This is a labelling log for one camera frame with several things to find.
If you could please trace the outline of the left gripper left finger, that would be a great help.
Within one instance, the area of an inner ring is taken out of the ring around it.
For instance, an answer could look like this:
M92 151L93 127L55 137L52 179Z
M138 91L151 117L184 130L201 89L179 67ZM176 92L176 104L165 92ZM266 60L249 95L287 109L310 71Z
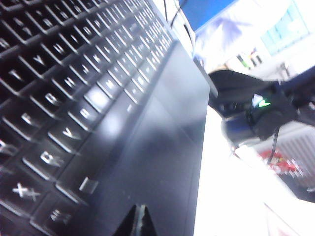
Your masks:
M115 231L116 236L133 236L138 220L138 205L133 205Z

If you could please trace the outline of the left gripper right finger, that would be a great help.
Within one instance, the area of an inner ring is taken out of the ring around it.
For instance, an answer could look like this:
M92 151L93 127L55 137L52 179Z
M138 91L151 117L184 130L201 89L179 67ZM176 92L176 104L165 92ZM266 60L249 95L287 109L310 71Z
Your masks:
M143 215L141 217L141 235L142 236L157 236L153 221L146 205L141 206Z

